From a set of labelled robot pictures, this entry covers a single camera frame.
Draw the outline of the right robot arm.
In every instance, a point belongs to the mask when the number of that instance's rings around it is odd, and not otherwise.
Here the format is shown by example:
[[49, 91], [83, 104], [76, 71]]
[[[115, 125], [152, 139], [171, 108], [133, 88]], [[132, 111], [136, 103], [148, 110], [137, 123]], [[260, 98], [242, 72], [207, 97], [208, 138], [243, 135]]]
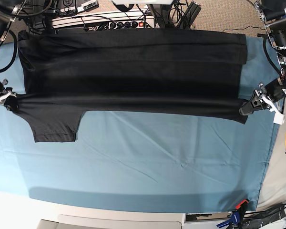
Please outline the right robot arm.
[[[14, 53], [12, 59], [6, 67], [0, 69], [0, 73], [9, 69], [15, 61], [17, 53], [17, 38], [15, 33], [10, 30], [10, 26], [15, 21], [23, 4], [23, 0], [0, 0], [0, 48], [8, 34], [10, 34], [14, 39]], [[5, 103], [5, 100], [13, 95], [13, 91], [11, 89], [6, 90], [4, 88], [7, 83], [8, 81], [6, 79], [3, 80], [3, 82], [0, 81], [0, 104]]]

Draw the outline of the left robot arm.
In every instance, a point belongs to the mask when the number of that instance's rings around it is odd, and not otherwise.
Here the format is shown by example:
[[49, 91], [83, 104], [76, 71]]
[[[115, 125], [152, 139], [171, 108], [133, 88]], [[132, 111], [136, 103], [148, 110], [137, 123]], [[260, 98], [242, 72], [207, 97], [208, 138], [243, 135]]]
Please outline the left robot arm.
[[278, 78], [259, 89], [244, 103], [239, 112], [251, 115], [255, 111], [268, 109], [283, 115], [279, 101], [286, 98], [286, 0], [256, 0], [249, 3], [257, 10], [266, 34], [263, 35], [264, 54], [278, 74]]

